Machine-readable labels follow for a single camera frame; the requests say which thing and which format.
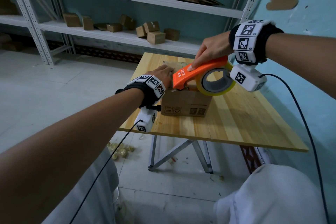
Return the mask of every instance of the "packing tape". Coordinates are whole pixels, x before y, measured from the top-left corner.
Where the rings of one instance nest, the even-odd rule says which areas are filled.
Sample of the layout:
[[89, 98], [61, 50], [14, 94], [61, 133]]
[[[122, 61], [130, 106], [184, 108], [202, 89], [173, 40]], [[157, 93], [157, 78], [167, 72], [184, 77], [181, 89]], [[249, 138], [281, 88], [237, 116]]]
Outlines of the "packing tape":
[[[197, 88], [200, 92], [207, 96], [219, 96], [225, 94], [233, 88], [235, 81], [231, 79], [230, 72], [233, 66], [227, 63], [223, 67], [212, 68], [195, 76]], [[207, 78], [213, 72], [223, 72], [223, 77], [216, 81], [207, 81]]]

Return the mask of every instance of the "tile floor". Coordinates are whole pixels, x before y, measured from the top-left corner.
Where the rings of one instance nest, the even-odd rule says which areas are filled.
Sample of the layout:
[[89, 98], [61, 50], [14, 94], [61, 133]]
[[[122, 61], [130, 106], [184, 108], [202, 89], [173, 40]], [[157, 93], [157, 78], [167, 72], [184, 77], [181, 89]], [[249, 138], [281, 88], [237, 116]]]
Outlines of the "tile floor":
[[[42, 63], [34, 48], [0, 50], [0, 152], [113, 95], [137, 67], [89, 56], [59, 54], [57, 58], [57, 65], [51, 67]], [[111, 141], [124, 135], [117, 132]], [[157, 158], [182, 140], [158, 139]], [[151, 136], [130, 133], [124, 143], [135, 151], [115, 162], [120, 180], [119, 223], [211, 223], [214, 202], [237, 190], [249, 175], [236, 145], [208, 143], [215, 173], [209, 175], [191, 145], [176, 155], [173, 165], [166, 162], [150, 172]]]

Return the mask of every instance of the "orange tape dispenser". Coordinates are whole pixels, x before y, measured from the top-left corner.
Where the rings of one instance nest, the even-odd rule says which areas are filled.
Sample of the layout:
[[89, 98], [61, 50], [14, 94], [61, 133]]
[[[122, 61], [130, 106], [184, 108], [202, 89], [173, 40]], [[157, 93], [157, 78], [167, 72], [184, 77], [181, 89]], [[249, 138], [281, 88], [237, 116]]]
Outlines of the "orange tape dispenser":
[[[186, 83], [195, 80], [197, 89], [207, 96], [219, 96], [225, 94], [233, 88], [235, 81], [230, 77], [232, 65], [228, 62], [228, 57], [220, 57], [218, 59], [210, 60], [209, 62], [201, 65], [193, 71], [188, 71], [186, 65], [173, 74], [173, 88], [183, 90]], [[223, 72], [223, 77], [216, 81], [208, 81], [207, 78], [213, 72]]]

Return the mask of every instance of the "printed symbol on box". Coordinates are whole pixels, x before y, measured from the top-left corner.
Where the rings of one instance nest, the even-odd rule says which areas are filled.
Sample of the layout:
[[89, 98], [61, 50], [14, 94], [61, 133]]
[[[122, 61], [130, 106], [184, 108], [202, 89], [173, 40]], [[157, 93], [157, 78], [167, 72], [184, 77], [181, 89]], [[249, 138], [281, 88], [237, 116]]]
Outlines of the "printed symbol on box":
[[144, 126], [137, 126], [139, 131], [146, 132], [146, 128]]
[[238, 52], [241, 61], [249, 61], [249, 57], [246, 52]]
[[239, 38], [239, 43], [238, 43], [238, 48], [246, 50], [247, 45], [249, 44], [249, 39], [248, 38]]
[[237, 82], [239, 82], [240, 84], [242, 84], [244, 82], [245, 78], [246, 78], [245, 75], [243, 75], [241, 72], [238, 72], [236, 77], [235, 77], [235, 80]]
[[262, 88], [262, 86], [264, 86], [264, 84], [265, 84], [265, 82], [261, 82], [261, 83], [259, 83], [259, 85], [255, 88], [254, 91], [256, 91], [256, 90], [260, 90], [260, 89]]
[[166, 106], [165, 107], [165, 113], [173, 113], [173, 107]]
[[150, 77], [150, 75], [142, 75], [138, 79], [147, 79], [148, 77]]
[[206, 110], [206, 109], [204, 109], [204, 108], [200, 108], [200, 109], [198, 109], [198, 113], [197, 113], [197, 115], [204, 115], [204, 114], [205, 114], [205, 110]]
[[162, 85], [160, 84], [158, 87], [157, 87], [158, 91], [160, 92], [160, 94], [162, 95], [163, 92], [164, 92], [164, 89], [162, 87]]
[[174, 107], [174, 113], [177, 114], [177, 113], [181, 113], [181, 107]]
[[254, 20], [254, 21], [250, 21], [249, 23], [260, 23], [262, 21], [264, 21], [264, 20]]
[[197, 108], [190, 108], [189, 114], [196, 114], [197, 113]]
[[251, 35], [254, 28], [255, 28], [255, 24], [245, 25], [243, 30], [241, 31], [241, 34], [242, 35]]
[[159, 84], [159, 81], [157, 81], [154, 77], [150, 78], [149, 81], [153, 83], [155, 86]]

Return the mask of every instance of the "person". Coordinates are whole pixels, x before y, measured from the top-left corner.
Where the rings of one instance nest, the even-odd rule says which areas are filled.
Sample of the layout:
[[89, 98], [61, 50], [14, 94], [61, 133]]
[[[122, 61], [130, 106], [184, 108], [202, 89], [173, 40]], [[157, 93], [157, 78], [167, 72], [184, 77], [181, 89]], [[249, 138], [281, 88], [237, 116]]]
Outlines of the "person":
[[[333, 98], [336, 98], [335, 49], [333, 38], [285, 33], [270, 35], [265, 44], [267, 58]], [[207, 38], [192, 69], [232, 52], [229, 32]], [[156, 76], [167, 88], [171, 71], [172, 68], [162, 65], [148, 74]], [[41, 223], [144, 100], [141, 89], [124, 90], [52, 124], [0, 154], [0, 223]]]

